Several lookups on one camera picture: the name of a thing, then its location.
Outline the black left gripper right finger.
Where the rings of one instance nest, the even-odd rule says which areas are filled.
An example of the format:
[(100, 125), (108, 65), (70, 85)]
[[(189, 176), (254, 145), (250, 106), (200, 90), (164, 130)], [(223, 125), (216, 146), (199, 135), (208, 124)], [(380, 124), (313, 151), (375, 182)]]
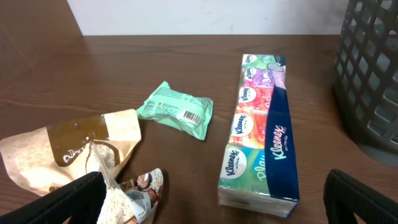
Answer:
[(329, 224), (397, 224), (397, 203), (345, 172), (332, 169), (327, 175), (323, 201)]

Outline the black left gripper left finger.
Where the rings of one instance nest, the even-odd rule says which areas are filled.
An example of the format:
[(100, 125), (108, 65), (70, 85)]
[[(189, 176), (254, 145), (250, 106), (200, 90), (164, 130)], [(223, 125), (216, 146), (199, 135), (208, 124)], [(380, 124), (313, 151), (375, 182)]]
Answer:
[(102, 173), (90, 172), (63, 187), (1, 216), (1, 224), (95, 224), (106, 197)]

